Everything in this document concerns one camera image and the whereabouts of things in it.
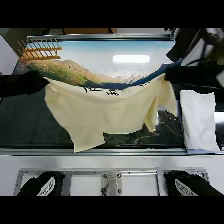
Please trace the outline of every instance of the sky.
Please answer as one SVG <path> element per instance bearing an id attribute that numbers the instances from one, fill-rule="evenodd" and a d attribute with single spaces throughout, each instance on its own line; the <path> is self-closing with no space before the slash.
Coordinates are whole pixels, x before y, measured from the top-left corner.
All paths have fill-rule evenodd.
<path id="1" fill-rule="evenodd" d="M 72 60 L 91 72 L 103 75 L 130 76 L 150 74 L 163 63 L 172 63 L 166 53 L 173 41 L 63 41 L 59 42 L 60 60 Z M 115 63 L 114 55 L 148 55 L 149 63 Z"/>

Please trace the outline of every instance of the white cloth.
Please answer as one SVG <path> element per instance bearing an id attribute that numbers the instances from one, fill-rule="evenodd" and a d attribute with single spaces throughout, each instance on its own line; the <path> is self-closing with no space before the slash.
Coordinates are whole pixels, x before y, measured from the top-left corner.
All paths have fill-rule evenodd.
<path id="1" fill-rule="evenodd" d="M 164 74 L 144 86 L 116 91 L 72 86 L 46 78 L 45 101 L 58 123 L 75 143 L 75 152 L 104 143 L 108 134 L 132 133 L 145 122 L 149 131 L 155 130 L 157 106 L 162 104 L 176 115 L 173 87 Z"/>
<path id="2" fill-rule="evenodd" d="M 180 92 L 184 139 L 187 149 L 220 151 L 215 136 L 215 95 L 193 90 Z"/>

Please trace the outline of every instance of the cream shirt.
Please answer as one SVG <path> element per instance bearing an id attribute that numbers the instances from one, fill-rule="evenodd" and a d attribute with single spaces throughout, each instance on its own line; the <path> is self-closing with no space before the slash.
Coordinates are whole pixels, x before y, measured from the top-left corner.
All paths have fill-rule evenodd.
<path id="1" fill-rule="evenodd" d="M 124 90 L 83 88 L 46 78 L 45 101 L 57 122 L 74 142 L 74 152 L 101 145 L 103 132 L 132 133 L 145 123 L 155 130 L 157 107 L 176 116 L 173 87 L 164 74 L 143 86 Z"/>

